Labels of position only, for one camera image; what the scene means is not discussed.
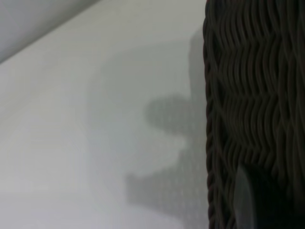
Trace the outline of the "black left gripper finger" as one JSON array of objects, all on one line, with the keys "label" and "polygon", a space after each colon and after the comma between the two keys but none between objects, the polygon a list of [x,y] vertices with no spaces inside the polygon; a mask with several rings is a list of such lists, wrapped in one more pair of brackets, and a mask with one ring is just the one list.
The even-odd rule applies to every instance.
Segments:
[{"label": "black left gripper finger", "polygon": [[278,185],[261,168],[239,165],[234,186],[238,229],[282,229],[287,204]]}]

